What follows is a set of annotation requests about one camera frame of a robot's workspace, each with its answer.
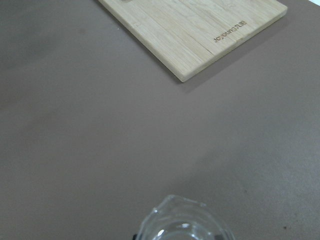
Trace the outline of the small clear glass cup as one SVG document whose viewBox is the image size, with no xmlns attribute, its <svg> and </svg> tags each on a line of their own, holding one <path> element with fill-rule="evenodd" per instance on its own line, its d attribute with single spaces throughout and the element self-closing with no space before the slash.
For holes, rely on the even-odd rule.
<svg viewBox="0 0 320 240">
<path fill-rule="evenodd" d="M 227 224 L 206 204 L 168 195 L 140 224 L 134 240 L 234 240 Z"/>
</svg>

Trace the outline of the bamboo cutting board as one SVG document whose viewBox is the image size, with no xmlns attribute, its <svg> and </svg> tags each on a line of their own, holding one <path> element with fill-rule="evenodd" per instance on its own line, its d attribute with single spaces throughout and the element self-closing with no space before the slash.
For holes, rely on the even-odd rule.
<svg viewBox="0 0 320 240">
<path fill-rule="evenodd" d="M 288 10 L 277 0 L 103 0 L 101 4 L 181 82 Z"/>
</svg>

